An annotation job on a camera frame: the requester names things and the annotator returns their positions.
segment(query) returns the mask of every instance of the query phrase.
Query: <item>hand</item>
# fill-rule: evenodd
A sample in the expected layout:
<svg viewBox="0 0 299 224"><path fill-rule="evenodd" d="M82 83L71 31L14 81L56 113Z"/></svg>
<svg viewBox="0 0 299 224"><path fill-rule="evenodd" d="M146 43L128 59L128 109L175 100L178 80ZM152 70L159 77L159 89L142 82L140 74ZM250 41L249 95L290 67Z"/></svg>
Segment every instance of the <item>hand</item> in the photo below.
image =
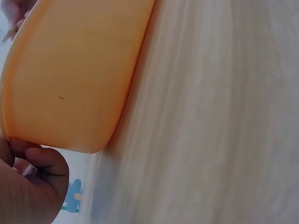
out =
<svg viewBox="0 0 299 224"><path fill-rule="evenodd" d="M15 34L36 2L37 0L0 0L0 8L8 19L10 29L17 28Z"/></svg>
<svg viewBox="0 0 299 224"><path fill-rule="evenodd" d="M52 148L0 139L0 223L50 224L69 184L69 168Z"/></svg>

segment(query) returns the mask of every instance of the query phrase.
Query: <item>blue cartoon figure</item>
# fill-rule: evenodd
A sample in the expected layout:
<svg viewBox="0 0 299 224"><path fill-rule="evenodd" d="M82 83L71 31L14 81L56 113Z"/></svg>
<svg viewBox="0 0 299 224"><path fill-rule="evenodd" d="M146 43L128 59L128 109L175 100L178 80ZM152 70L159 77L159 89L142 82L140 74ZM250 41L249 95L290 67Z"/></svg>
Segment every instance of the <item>blue cartoon figure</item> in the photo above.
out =
<svg viewBox="0 0 299 224"><path fill-rule="evenodd" d="M82 199L82 183L80 180L75 180L73 184L69 183L69 189L64 200L65 206L62 207L70 213L79 212L80 202Z"/></svg>

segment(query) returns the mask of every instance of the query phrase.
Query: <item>light wood grain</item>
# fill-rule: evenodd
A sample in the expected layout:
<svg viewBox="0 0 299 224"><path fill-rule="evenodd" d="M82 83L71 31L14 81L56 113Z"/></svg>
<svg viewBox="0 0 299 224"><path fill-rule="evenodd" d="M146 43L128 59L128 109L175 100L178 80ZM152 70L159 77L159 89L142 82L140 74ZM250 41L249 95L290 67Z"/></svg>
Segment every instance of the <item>light wood grain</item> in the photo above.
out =
<svg viewBox="0 0 299 224"><path fill-rule="evenodd" d="M159 0L82 223L299 223L298 34L298 0Z"/></svg>

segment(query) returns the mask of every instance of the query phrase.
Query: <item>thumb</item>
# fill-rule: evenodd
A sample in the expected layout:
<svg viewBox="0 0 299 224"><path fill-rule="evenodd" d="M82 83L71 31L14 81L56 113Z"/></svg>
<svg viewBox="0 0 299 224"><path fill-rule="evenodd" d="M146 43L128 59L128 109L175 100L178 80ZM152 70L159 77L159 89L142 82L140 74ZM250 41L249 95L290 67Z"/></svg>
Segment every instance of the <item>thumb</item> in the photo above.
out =
<svg viewBox="0 0 299 224"><path fill-rule="evenodd" d="M46 191L49 189L50 194L55 190L63 201L69 185L69 167L64 157L53 148L28 148L25 158L41 171L42 179L33 180L34 183Z"/></svg>

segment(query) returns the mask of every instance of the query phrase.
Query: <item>orange bowl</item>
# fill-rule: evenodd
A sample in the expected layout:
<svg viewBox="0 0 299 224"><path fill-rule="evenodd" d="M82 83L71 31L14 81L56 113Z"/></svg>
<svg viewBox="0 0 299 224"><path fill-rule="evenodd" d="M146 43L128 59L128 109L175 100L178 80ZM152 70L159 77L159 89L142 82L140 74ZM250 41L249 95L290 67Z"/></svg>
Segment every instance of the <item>orange bowl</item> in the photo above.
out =
<svg viewBox="0 0 299 224"><path fill-rule="evenodd" d="M6 138L83 153L114 133L155 0L39 0L1 74Z"/></svg>

